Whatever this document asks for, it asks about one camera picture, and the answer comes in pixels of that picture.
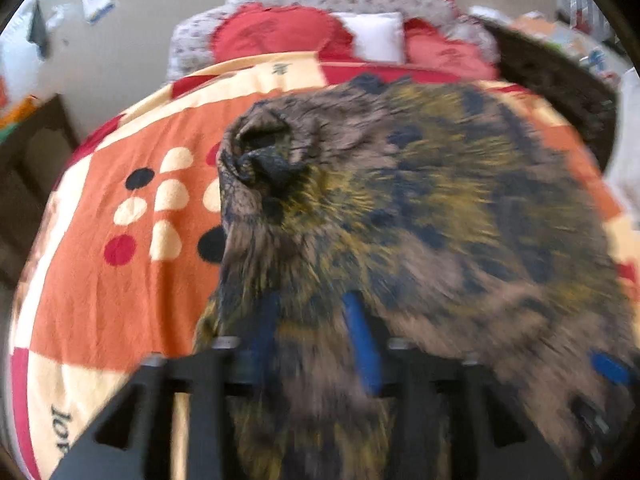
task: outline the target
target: red dot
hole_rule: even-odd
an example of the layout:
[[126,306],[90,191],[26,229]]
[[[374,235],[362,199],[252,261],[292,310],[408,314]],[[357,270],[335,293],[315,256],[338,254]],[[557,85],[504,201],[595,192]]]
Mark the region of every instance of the red dot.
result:
[[116,236],[104,247],[104,259],[114,267],[128,264],[135,253],[136,241],[130,235]]
[[207,164],[209,164],[210,166],[215,166],[216,165],[216,156],[218,155],[218,150],[220,149],[220,143],[217,143],[213,148],[211,148],[209,150],[209,153],[207,153]]

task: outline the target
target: red pillow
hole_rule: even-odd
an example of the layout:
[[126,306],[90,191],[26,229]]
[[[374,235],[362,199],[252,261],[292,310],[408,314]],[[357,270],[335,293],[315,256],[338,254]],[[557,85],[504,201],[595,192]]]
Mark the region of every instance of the red pillow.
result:
[[439,70],[467,80],[492,80],[497,70],[482,60],[474,44],[448,40],[430,23],[413,18],[404,24],[407,61],[421,68]]
[[248,4],[227,18],[211,36],[217,62],[271,52],[318,52],[324,60],[358,60],[353,36],[340,20],[313,7]]

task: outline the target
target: cream dot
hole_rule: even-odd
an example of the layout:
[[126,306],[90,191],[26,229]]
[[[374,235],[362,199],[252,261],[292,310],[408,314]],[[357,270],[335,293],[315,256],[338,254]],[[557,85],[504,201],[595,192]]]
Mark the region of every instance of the cream dot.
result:
[[193,164],[193,155],[188,148],[172,148],[160,164],[160,173],[167,171],[184,170]]
[[204,192],[202,203],[212,213],[220,212],[220,180],[214,180]]
[[182,250],[180,235],[168,220],[156,222],[151,235],[149,256],[154,261],[174,260]]
[[132,196],[122,202],[113,214],[116,225],[133,224],[146,212],[146,201],[139,196]]
[[187,187],[176,178],[165,180],[156,192],[155,211],[182,209],[189,203]]

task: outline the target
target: pillow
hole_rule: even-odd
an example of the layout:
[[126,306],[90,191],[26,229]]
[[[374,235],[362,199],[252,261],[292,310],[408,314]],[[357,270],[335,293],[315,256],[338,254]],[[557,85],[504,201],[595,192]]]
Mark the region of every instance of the pillow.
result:
[[404,63],[402,14],[353,14],[334,12],[354,35],[354,53],[367,61]]
[[355,60],[352,35],[337,18],[313,7],[248,4],[211,35],[216,62],[272,52],[318,52],[321,59]]
[[497,78],[497,70],[482,60],[477,46],[465,41],[448,40],[424,20],[408,20],[404,24],[404,38],[408,63],[467,80]]

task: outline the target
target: camouflage patterned fabric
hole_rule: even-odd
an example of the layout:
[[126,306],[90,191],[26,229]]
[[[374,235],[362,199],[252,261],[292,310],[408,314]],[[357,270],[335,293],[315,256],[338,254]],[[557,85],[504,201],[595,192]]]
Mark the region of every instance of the camouflage patterned fabric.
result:
[[570,468],[579,392],[630,409],[591,349],[628,358],[631,310],[561,155],[480,89],[364,76],[254,105],[218,161],[226,249],[196,349],[278,290],[272,387],[235,400],[253,479],[381,477],[392,417],[354,371],[341,295],[427,352],[476,352]]

